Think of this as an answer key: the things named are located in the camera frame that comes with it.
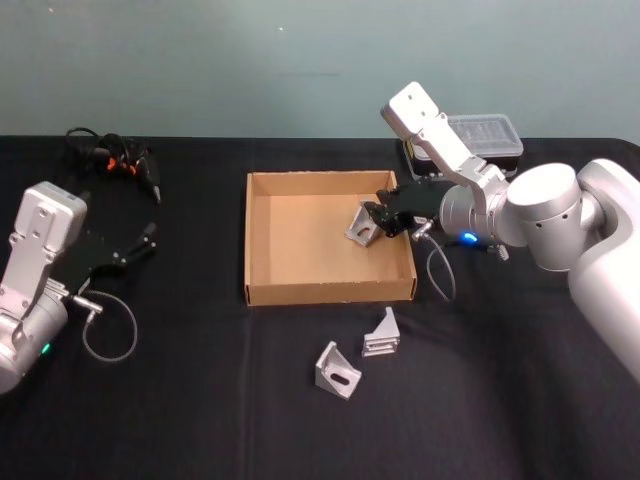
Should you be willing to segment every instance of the clear plastic lid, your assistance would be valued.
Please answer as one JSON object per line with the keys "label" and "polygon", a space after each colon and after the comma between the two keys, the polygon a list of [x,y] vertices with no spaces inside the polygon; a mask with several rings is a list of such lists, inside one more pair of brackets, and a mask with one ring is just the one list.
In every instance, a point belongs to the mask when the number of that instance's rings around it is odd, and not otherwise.
{"label": "clear plastic lid", "polygon": [[[478,157],[519,157],[524,151],[520,137],[506,115],[452,115],[449,125]],[[416,159],[430,160],[421,147],[413,147]]]}

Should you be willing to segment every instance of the blue light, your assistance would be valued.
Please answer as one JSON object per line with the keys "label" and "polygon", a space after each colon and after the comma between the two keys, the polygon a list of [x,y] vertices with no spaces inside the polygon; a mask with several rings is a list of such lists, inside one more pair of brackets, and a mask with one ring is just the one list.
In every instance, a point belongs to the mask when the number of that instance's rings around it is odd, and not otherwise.
{"label": "blue light", "polygon": [[460,236],[460,241],[462,243],[466,243],[467,245],[473,245],[478,242],[478,237],[476,237],[471,232],[465,232]]}

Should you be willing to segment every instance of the teal wall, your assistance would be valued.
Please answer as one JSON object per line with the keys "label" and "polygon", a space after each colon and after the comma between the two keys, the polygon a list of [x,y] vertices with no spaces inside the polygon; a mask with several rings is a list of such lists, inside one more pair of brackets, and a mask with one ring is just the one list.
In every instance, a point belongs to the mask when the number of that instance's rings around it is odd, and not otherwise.
{"label": "teal wall", "polygon": [[638,0],[0,0],[0,134],[392,136],[418,80],[522,136],[640,142]]}

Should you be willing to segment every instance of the metal bracket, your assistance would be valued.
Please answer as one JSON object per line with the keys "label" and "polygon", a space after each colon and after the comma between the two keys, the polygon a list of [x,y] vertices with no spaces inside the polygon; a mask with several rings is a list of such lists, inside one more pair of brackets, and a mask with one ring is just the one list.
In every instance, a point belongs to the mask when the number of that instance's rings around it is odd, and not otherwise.
{"label": "metal bracket", "polygon": [[362,356],[372,357],[374,355],[385,355],[395,353],[400,344],[400,331],[396,323],[396,317],[391,307],[385,308],[387,314],[382,322],[371,333],[364,336],[362,346]]}
{"label": "metal bracket", "polygon": [[345,236],[358,245],[368,247],[380,235],[380,227],[371,219],[369,212],[364,208],[364,202],[360,202],[360,208],[353,217],[353,222],[344,231]]}
{"label": "metal bracket", "polygon": [[316,385],[349,400],[360,378],[362,372],[353,368],[342,356],[336,342],[329,342],[316,362]]}

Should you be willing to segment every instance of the plastic container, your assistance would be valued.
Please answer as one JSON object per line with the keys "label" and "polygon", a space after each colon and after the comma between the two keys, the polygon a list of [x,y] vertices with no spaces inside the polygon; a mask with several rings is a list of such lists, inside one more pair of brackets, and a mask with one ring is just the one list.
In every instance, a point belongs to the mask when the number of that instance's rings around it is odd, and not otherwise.
{"label": "plastic container", "polygon": [[[524,147],[506,115],[452,115],[449,125],[471,153],[497,165],[506,176],[515,175]],[[414,179],[442,178],[442,173],[419,146],[404,142],[404,152]]]}

